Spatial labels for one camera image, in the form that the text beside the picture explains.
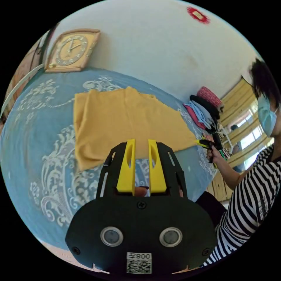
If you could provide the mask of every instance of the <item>black and white striped shirt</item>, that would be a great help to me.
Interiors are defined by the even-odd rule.
[[[227,212],[216,227],[217,245],[202,265],[231,254],[262,224],[280,189],[281,157],[271,161],[273,145],[259,153],[253,168],[234,189]]]

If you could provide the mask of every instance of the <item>face mask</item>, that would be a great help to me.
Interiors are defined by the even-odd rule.
[[[258,98],[258,119],[265,134],[270,137],[276,123],[276,109],[274,112],[270,110],[270,101],[261,95]]]

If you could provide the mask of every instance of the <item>black hair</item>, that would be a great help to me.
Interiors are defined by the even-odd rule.
[[[238,126],[234,124],[230,127],[230,129],[231,129],[231,131],[234,131],[234,130],[238,129]]]
[[[273,96],[276,106],[279,106],[281,104],[281,93],[266,63],[256,59],[252,64],[250,74],[253,79],[253,92],[256,98],[261,93],[268,99]]]

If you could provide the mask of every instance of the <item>red paper decoration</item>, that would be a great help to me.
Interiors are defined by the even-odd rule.
[[[198,20],[199,22],[204,24],[210,23],[210,19],[204,14],[202,14],[200,11],[198,11],[197,9],[189,6],[187,7],[187,11],[195,20]]]

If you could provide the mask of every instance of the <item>yellow towel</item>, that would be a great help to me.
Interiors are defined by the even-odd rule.
[[[136,159],[148,159],[148,139],[173,151],[196,145],[180,112],[132,87],[76,94],[74,129],[81,171],[102,164],[113,147],[132,138],[136,139]]]

